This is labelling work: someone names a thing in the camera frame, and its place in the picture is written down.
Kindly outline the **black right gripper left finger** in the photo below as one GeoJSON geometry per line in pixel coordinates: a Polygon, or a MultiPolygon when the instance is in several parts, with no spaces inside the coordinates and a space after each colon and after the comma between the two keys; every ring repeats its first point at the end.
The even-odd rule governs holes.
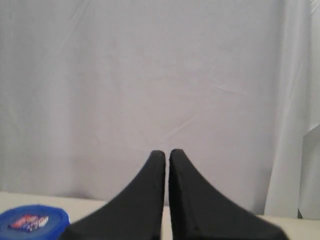
{"type": "Polygon", "coordinates": [[[161,239],[166,157],[153,150],[135,178],[110,202],[70,224],[61,240],[161,239]]]}

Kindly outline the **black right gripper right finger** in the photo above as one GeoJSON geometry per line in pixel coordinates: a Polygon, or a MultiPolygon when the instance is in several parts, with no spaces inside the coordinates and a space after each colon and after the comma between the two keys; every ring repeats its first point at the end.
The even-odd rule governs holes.
{"type": "Polygon", "coordinates": [[[213,187],[182,149],[169,156],[169,209],[174,240],[287,240],[287,234],[213,187]]]}

